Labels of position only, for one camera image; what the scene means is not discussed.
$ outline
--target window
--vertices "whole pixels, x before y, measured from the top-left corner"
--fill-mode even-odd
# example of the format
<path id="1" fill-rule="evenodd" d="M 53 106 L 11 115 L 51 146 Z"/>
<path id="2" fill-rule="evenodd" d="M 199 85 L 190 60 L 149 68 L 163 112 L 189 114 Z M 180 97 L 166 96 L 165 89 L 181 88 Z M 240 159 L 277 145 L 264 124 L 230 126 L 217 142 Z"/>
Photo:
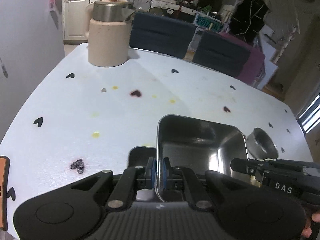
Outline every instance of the window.
<path id="1" fill-rule="evenodd" d="M 320 94 L 318 94 L 311 105 L 298 118 L 298 123 L 305 134 L 310 132 L 318 123 L 320 123 Z"/>

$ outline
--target white table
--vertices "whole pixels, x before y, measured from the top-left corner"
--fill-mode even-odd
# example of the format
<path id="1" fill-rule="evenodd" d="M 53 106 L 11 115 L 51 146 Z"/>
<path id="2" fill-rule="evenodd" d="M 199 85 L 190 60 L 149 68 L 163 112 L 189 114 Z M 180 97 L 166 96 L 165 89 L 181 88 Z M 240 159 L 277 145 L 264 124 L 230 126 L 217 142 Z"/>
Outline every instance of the white table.
<path id="1" fill-rule="evenodd" d="M 11 160 L 8 189 L 16 192 L 15 201 L 7 199 L 13 236 L 13 213 L 22 202 L 104 169 L 122 173 L 132 148 L 156 146 L 157 124 L 166 114 L 234 125 L 246 136 L 260 127 L 273 139 L 280 158 L 312 161 L 286 104 L 180 59 L 134 49 L 129 57 L 118 67 L 96 67 L 88 62 L 87 44 L 81 44 L 20 109 L 0 145 L 1 155 Z M 74 78 L 66 78 L 70 73 Z M 141 97 L 130 95 L 135 90 Z M 38 127 L 33 122 L 40 117 Z M 70 169 L 79 159 L 82 174 Z"/>

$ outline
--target navy chair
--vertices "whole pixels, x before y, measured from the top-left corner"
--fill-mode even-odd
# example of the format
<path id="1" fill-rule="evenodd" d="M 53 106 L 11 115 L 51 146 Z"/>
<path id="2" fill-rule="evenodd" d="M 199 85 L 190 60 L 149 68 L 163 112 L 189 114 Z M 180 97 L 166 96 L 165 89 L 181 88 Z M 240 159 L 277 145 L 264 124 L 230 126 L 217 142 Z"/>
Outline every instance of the navy chair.
<path id="1" fill-rule="evenodd" d="M 217 33 L 203 33 L 193 62 L 217 70 L 232 77 L 238 77 L 251 52 Z"/>
<path id="2" fill-rule="evenodd" d="M 184 58 L 196 27 L 188 22 L 137 12 L 130 47 Z"/>

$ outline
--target beige pitcher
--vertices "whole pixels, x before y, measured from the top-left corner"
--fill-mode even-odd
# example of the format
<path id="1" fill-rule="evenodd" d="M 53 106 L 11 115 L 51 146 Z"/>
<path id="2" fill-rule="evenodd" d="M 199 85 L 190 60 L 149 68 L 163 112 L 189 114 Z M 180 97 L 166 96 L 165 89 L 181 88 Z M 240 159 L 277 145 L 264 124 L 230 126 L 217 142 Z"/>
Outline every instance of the beige pitcher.
<path id="1" fill-rule="evenodd" d="M 86 9 L 84 36 L 88 59 L 99 67 L 114 67 L 128 59 L 132 3 L 127 0 L 98 0 Z"/>

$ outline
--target metal bowl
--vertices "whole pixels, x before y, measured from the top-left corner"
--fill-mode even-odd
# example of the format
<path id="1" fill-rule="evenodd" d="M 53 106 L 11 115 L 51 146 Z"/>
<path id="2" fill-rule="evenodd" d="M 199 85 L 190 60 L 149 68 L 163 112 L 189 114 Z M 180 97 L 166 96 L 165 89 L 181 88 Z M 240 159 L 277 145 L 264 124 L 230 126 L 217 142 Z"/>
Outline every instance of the metal bowl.
<path id="1" fill-rule="evenodd" d="M 261 128 L 254 128 L 246 144 L 248 152 L 256 159 L 277 159 L 279 157 L 275 144 Z"/>

